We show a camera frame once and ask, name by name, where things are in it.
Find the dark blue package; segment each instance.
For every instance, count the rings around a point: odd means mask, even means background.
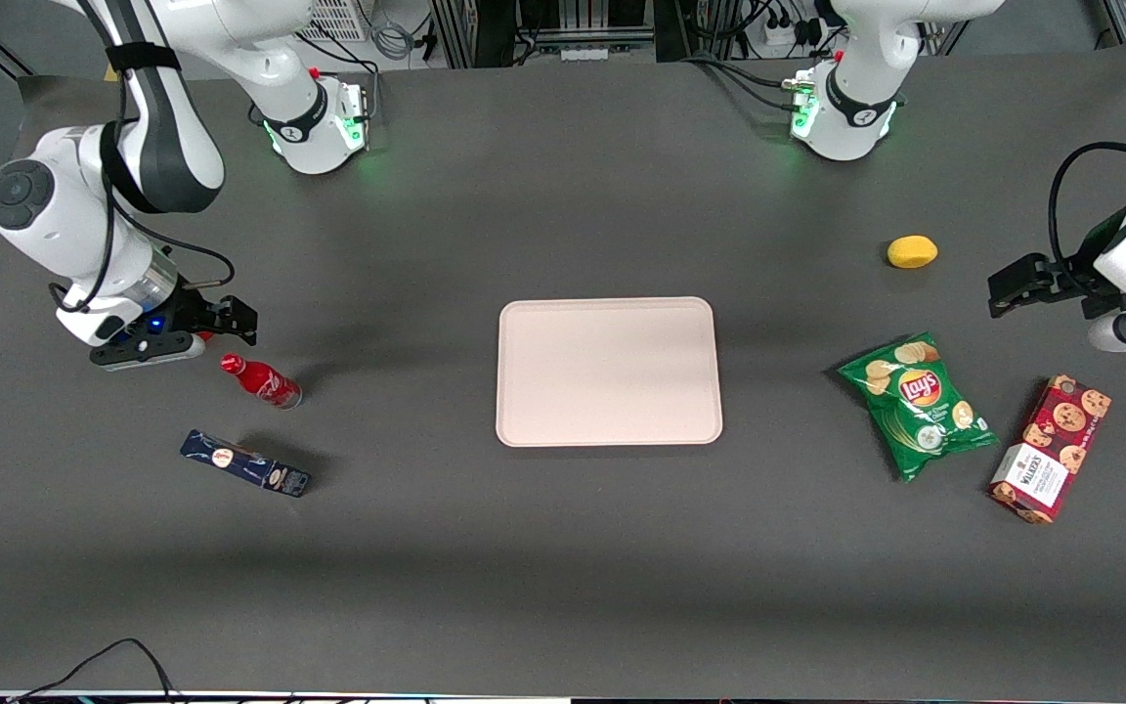
[[[244,478],[260,489],[286,496],[302,496],[303,490],[307,489],[307,481],[312,480],[312,475],[295,470],[289,464],[278,463],[253,449],[245,449],[197,429],[189,431],[189,437],[185,438],[185,444],[180,446],[180,454],[199,463],[220,467],[233,476]]]

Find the electrical cable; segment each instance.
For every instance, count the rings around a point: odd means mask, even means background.
[[[370,72],[370,74],[372,74],[372,108],[369,108],[369,110],[367,110],[367,117],[366,117],[366,119],[370,121],[372,117],[375,117],[376,113],[378,113],[381,110],[381,66],[376,65],[376,62],[368,62],[367,60],[357,57],[354,54],[354,52],[350,52],[350,50],[348,48],[347,45],[341,44],[340,41],[337,41],[336,37],[332,36],[330,34],[330,32],[327,30],[327,28],[324,28],[322,26],[319,26],[319,24],[316,21],[314,21],[313,19],[312,19],[312,27],[315,27],[316,32],[319,32],[322,35],[324,35],[324,39],[331,41],[332,44],[336,44],[341,50],[343,50],[343,52],[349,57],[347,57],[347,56],[339,56],[339,55],[337,55],[334,53],[331,53],[329,50],[323,48],[321,45],[315,44],[311,39],[307,39],[307,37],[301,35],[300,33],[294,33],[294,36],[298,37],[298,39],[301,41],[301,43],[303,43],[305,45],[309,45],[311,48],[316,50],[316,52],[319,52],[321,54],[325,54],[325,56],[328,56],[329,59],[334,59],[334,60],[337,60],[337,62],[343,62],[343,63],[357,63],[358,65],[363,66],[364,71]]]
[[[132,226],[140,229],[140,231],[142,231],[144,233],[144,235],[151,237],[151,238],[153,238],[154,240],[158,240],[158,241],[162,241],[162,243],[166,243],[166,244],[171,244],[173,247],[180,247],[181,249],[188,249],[188,250],[190,250],[190,252],[197,252],[199,255],[207,255],[207,257],[211,257],[213,259],[218,259],[221,262],[224,264],[224,267],[227,268],[227,270],[229,270],[227,276],[224,276],[223,278],[213,279],[213,280],[193,282],[193,284],[186,284],[185,288],[187,288],[189,291],[197,291],[197,289],[200,289],[200,288],[215,288],[215,286],[229,284],[229,282],[233,280],[233,277],[235,277],[238,275],[236,268],[233,267],[233,260],[229,259],[224,255],[221,255],[220,252],[216,252],[215,249],[207,249],[206,247],[199,247],[197,244],[190,244],[188,241],[176,240],[175,237],[168,237],[166,234],[161,234],[160,232],[152,231],[151,228],[144,226],[144,224],[137,222],[137,219],[134,219],[133,215],[131,215],[128,213],[128,211],[125,211],[124,210],[124,205],[120,205],[119,200],[113,199],[111,200],[111,205],[115,206],[115,212],[116,213],[120,213],[120,217],[122,219],[127,220]]]
[[[175,699],[173,696],[171,696],[171,693],[176,692],[176,694],[180,694],[180,690],[176,689],[173,683],[171,683],[171,678],[168,676],[167,670],[164,670],[164,667],[162,667],[162,665],[159,662],[159,659],[155,658],[155,654],[153,654],[153,652],[151,652],[149,648],[143,645],[143,642],[138,641],[137,638],[122,638],[119,641],[113,642],[111,645],[107,645],[102,650],[95,652],[95,654],[89,656],[89,658],[81,660],[80,663],[77,663],[75,668],[72,668],[66,674],[66,676],[63,676],[57,680],[50,683],[50,685],[39,686],[37,687],[37,689],[33,689],[30,692],[27,692],[26,694],[9,696],[9,698],[6,699],[6,704],[15,704],[17,703],[17,701],[30,698],[30,696],[37,693],[55,689],[55,687],[63,685],[63,683],[71,680],[71,678],[74,678],[77,676],[77,672],[80,672],[81,669],[86,667],[86,665],[92,663],[93,660],[98,660],[102,656],[107,654],[108,651],[111,651],[117,645],[125,644],[125,642],[131,642],[131,644],[137,645],[137,649],[142,650],[146,656],[146,658],[151,659],[151,665],[153,665],[153,668],[155,668],[155,676],[159,678],[159,686],[161,686],[162,690],[164,690],[164,699],[169,701],[169,703],[175,704]]]
[[[707,30],[706,28],[701,28],[700,24],[691,23],[688,26],[688,30],[689,33],[692,33],[692,35],[701,37],[701,39],[707,39],[707,41],[732,39],[732,37],[744,33],[748,26],[754,24],[756,19],[759,19],[760,15],[769,10],[770,6],[772,6],[772,0],[750,0],[750,6],[751,6],[750,14],[745,15],[745,18],[741,19],[741,23],[738,23],[738,26],[733,26],[732,28],[725,28],[725,30],[720,30],[718,27],[711,28],[711,30]]]
[[[95,21],[96,26],[101,26],[101,23]],[[111,125],[111,140],[116,144],[116,149],[119,149],[120,133],[124,130],[124,116],[125,112],[128,112],[128,89],[124,84],[124,74],[117,77],[116,83],[120,88],[120,101],[119,107],[116,110],[115,123]],[[102,196],[107,198],[108,204],[115,202],[115,191],[111,187],[111,177],[108,177],[107,170],[102,170]],[[107,269],[111,268],[111,250],[114,248],[115,241],[115,212],[107,207],[107,234],[102,238],[102,260],[99,264],[98,276],[93,277],[93,285],[90,286],[90,292],[84,298],[80,300],[74,304],[74,306],[68,306],[63,303],[63,297],[68,295],[68,289],[63,288],[62,285],[55,284],[55,282],[50,282],[46,285],[46,291],[50,292],[50,298],[54,301],[55,306],[65,313],[84,313],[89,311],[89,304],[98,298],[99,289],[102,288],[102,282],[107,280]]]
[[[1072,286],[1075,286],[1079,293],[1082,293],[1087,298],[1096,298],[1098,294],[1092,293],[1091,289],[1087,288],[1085,285],[1081,284],[1076,275],[1073,275],[1070,268],[1067,268],[1066,257],[1063,257],[1063,246],[1061,246],[1058,240],[1058,190],[1063,187],[1063,178],[1066,177],[1067,170],[1071,169],[1072,164],[1076,163],[1076,160],[1085,155],[1088,152],[1123,152],[1126,154],[1126,144],[1123,142],[1091,142],[1083,146],[1078,148],[1074,152],[1067,155],[1063,160],[1063,163],[1058,167],[1058,172],[1054,173],[1054,180],[1049,184],[1049,210],[1048,210],[1048,234],[1049,234],[1049,252],[1054,255],[1055,264],[1063,271],[1063,275],[1071,282]]]
[[[537,15],[537,26],[533,27],[533,35],[528,37],[524,43],[528,44],[528,48],[524,50],[522,56],[515,59],[510,65],[524,66],[524,62],[527,62],[528,57],[537,52],[537,36],[542,33],[542,23],[545,23],[545,9],[542,9],[540,14]],[[519,36],[519,30],[515,30],[515,36]]]
[[[742,89],[747,93],[750,93],[752,98],[759,100],[759,103],[762,103],[763,106],[776,107],[777,110],[785,110],[786,113],[796,112],[796,107],[794,106],[788,106],[788,104],[785,103],[776,103],[774,100],[762,97],[762,95],[759,95],[758,92],[756,92],[753,88],[748,86],[745,83],[745,80],[753,80],[753,83],[759,86],[776,86],[776,88],[779,88],[779,83],[770,83],[770,81],[768,81],[767,79],[760,79],[759,77],[754,77],[753,74],[751,74],[751,72],[739,69],[738,66],[731,66],[724,62],[717,62],[715,59],[709,59],[706,56],[691,56],[688,59],[680,59],[680,62],[697,63],[697,65],[700,66],[709,66],[712,69],[716,69],[717,71],[720,71],[720,75],[724,75],[725,78],[727,78],[727,80],[733,81],[733,84],[736,84],[739,89]]]
[[[831,33],[828,33],[826,39],[822,41],[819,44],[819,47],[816,50],[813,50],[813,52],[811,52],[811,55],[812,56],[825,55],[828,53],[828,45],[832,44],[833,41],[837,39],[837,35],[840,35],[841,32],[846,32],[846,28],[847,28],[846,26],[839,26],[833,28]]]
[[[754,83],[756,86],[765,86],[766,88],[776,88],[776,89],[781,88],[781,81],[757,77],[752,74],[750,71],[747,71],[745,69],[732,65],[732,63],[721,62],[721,60],[715,59],[714,55],[711,54],[698,52],[697,54],[694,54],[692,56],[689,56],[687,59],[680,59],[680,62],[701,63],[701,65],[714,66],[716,69],[720,69],[720,71],[731,71],[734,72],[734,74],[738,74],[739,77],[750,81],[750,83]]]
[[[384,9],[381,9],[381,15],[385,15],[385,21],[378,25],[367,16],[367,10],[363,9],[360,0],[354,1],[354,6],[357,6],[364,21],[367,23],[367,30],[372,34],[372,44],[381,52],[382,56],[392,60],[392,62],[401,62],[406,56],[411,56],[411,52],[415,48],[414,33],[406,32],[406,27],[388,18],[388,14]]]

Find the power outlet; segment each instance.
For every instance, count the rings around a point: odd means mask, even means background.
[[[763,44],[768,46],[792,46],[795,43],[794,26],[772,27],[763,25]]]

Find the yellow lemon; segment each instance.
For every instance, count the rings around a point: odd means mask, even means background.
[[[888,246],[888,264],[900,269],[929,266],[937,258],[937,246],[921,234],[900,237]]]

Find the red bottle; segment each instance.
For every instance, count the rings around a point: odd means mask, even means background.
[[[303,402],[303,389],[295,380],[286,377],[262,362],[247,362],[240,355],[229,353],[220,358],[220,366],[229,374],[236,375],[241,387],[268,404],[289,410]]]

